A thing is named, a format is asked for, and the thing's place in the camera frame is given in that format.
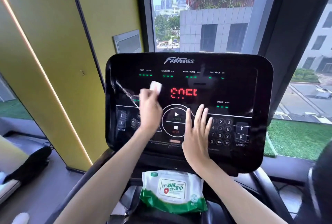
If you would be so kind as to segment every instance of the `led light strip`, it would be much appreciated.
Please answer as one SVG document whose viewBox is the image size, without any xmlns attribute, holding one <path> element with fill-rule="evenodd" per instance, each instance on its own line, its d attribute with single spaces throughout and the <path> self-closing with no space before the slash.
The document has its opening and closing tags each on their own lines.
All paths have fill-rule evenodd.
<svg viewBox="0 0 332 224">
<path fill-rule="evenodd" d="M 2 1 L 3 1 L 3 3 L 5 4 L 5 6 L 6 6 L 8 12 L 9 12 L 9 14 L 11 15 L 12 19 L 14 20 L 14 22 L 15 22 L 15 24 L 16 24 L 18 30 L 19 30 L 19 32 L 21 33 L 21 35 L 22 35 L 22 37 L 23 37 L 24 42 L 27 44 L 27 46 L 28 46 L 28 48 L 29 48 L 29 50 L 30 50 L 32 56 L 34 57 L 34 59 L 35 59 L 37 65 L 39 66 L 41 72 L 43 73 L 45 80 L 47 81 L 49 87 L 51 88 L 51 90 L 52 90 L 52 92 L 53 92 L 53 94 L 54 94 L 54 96 L 56 97 L 56 100 L 58 101 L 58 103 L 59 103 L 59 105 L 60 105 L 60 107 L 61 107 L 61 110 L 62 110 L 64 116 L 66 117 L 66 119 L 67 119 L 67 121 L 68 121 L 68 123 L 69 123 L 69 125 L 70 125 L 70 127 L 71 127 L 71 129 L 72 129 L 72 131 L 74 132 L 74 135 L 76 136 L 77 141 L 79 142 L 79 144 L 80 144 L 80 146 L 81 146 L 81 148 L 82 148 L 82 150 L 83 150 L 85 156 L 86 156 L 87 159 L 89 160 L 89 163 L 92 165 L 93 163 L 92 163 L 92 161 L 91 161 L 91 159 L 90 159 L 88 153 L 86 152 L 86 150 L 85 150 L 85 148 L 84 148 L 84 146 L 83 146 L 83 144 L 82 144 L 82 142 L 81 142 L 81 139 L 79 138 L 79 136 L 78 136 L 78 134 L 77 134 L 77 132 L 76 132 L 76 130 L 75 130 L 73 124 L 71 123 L 71 121 L 70 121 L 70 119 L 69 119 L 69 117 L 68 117 L 68 115 L 67 115 L 67 112 L 65 111 L 65 109 L 64 109 L 64 107 L 63 107 L 63 105 L 62 105 L 62 103 L 61 103 L 61 101 L 60 101 L 60 99 L 59 99 L 59 97 L 57 96 L 57 94 L 56 94 L 56 92 L 55 92 L 55 90 L 54 90 L 54 88 L 53 88 L 51 82 L 49 81 L 49 79 L 48 79 L 48 77 L 47 77 L 47 75 L 46 75 L 46 73 L 45 73 L 45 71 L 44 71 L 42 65 L 40 64 L 40 62 L 39 62 L 39 60 L 38 60 L 38 58 L 37 58 L 37 56 L 36 56 L 36 54 L 35 54 L 35 51 L 33 50 L 33 48 L 32 48 L 32 46 L 31 46 L 29 40 L 27 39 L 27 36 L 25 35 L 25 33 L 24 33 L 24 31 L 23 31 L 23 29 L 22 29 L 22 27 L 21 27 L 19 21 L 17 20 L 17 18 L 16 18 L 16 16 L 15 16 L 15 14 L 14 14 L 12 8 L 10 7 L 8 0 L 2 0 Z"/>
</svg>

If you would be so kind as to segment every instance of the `black treadmill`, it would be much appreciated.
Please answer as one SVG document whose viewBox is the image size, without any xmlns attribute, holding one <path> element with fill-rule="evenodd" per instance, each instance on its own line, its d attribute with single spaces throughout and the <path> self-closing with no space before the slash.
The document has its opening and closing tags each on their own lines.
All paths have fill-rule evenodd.
<svg viewBox="0 0 332 224">
<path fill-rule="evenodd" d="M 200 104 L 209 108 L 213 125 L 209 155 L 225 172 L 287 223 L 291 215 L 266 173 L 260 168 L 270 106 L 273 68 L 264 57 L 250 54 L 139 53 L 116 54 L 106 65 L 106 142 L 110 147 L 85 173 L 46 223 L 53 223 L 77 191 L 140 126 L 139 91 L 151 81 L 162 83 L 160 127 L 147 144 L 121 198 L 133 223 L 235 223 L 208 184 L 203 186 L 208 211 L 174 215 L 149 209 L 139 201 L 142 172 L 162 169 L 194 173 L 181 143 L 185 111 L 192 119 Z M 111 216 L 109 223 L 123 223 Z"/>
</svg>

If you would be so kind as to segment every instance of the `staircase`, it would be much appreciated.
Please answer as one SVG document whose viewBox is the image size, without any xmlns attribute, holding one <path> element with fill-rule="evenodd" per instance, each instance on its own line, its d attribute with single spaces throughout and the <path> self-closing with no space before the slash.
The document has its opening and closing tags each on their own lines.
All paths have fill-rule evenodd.
<svg viewBox="0 0 332 224">
<path fill-rule="evenodd" d="M 332 86 L 332 75 L 317 74 L 321 85 Z"/>
</svg>

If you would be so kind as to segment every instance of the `sticker label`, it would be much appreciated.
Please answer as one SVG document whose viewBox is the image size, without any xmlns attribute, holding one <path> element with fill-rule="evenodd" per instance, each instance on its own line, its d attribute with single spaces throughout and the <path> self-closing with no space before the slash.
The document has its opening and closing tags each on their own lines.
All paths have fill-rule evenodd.
<svg viewBox="0 0 332 224">
<path fill-rule="evenodd" d="M 177 199 L 185 199 L 186 183 L 177 180 L 162 179 L 159 188 L 159 195 Z"/>
</svg>

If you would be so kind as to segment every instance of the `alcohol wipes pack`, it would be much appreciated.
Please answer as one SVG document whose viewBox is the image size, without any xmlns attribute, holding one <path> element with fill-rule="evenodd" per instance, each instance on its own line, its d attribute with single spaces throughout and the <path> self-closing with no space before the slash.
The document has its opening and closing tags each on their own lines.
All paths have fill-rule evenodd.
<svg viewBox="0 0 332 224">
<path fill-rule="evenodd" d="M 143 172 L 140 199 L 161 211 L 182 214 L 204 212 L 203 179 L 188 172 L 169 170 Z"/>
</svg>

